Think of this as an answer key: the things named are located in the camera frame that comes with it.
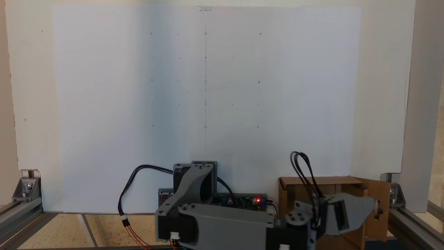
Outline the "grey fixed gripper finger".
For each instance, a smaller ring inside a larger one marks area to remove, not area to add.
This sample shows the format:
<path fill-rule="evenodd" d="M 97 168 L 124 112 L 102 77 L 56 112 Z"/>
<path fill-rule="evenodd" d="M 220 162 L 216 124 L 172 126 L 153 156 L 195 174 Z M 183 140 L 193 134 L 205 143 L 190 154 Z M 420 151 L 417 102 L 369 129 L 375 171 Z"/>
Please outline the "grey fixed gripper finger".
<path fill-rule="evenodd" d="M 347 194 L 347 232 L 358 230 L 367 217 L 374 212 L 375 200 L 372 197 L 357 197 Z"/>

